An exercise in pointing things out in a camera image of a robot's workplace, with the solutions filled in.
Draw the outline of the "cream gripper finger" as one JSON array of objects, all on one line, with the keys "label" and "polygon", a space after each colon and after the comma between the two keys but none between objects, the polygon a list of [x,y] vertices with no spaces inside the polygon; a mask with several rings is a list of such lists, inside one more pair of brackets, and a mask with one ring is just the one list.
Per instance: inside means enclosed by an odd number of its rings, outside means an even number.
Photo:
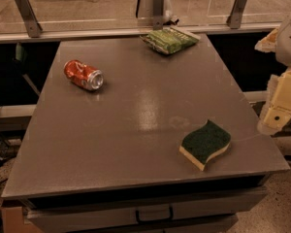
[{"label": "cream gripper finger", "polygon": [[258,41],[254,48],[261,52],[275,52],[277,33],[278,29],[275,28],[266,37]]},{"label": "cream gripper finger", "polygon": [[271,75],[257,129],[265,135],[274,135],[291,120],[291,67],[280,76]]}]

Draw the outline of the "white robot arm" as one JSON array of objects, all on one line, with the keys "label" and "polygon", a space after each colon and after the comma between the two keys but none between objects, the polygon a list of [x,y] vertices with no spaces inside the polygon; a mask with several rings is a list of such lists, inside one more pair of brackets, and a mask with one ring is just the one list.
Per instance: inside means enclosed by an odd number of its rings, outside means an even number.
[{"label": "white robot arm", "polygon": [[254,48],[274,52],[276,61],[287,67],[280,76],[271,75],[266,103],[257,124],[262,134],[274,135],[291,120],[291,13],[279,28],[258,41]]}]

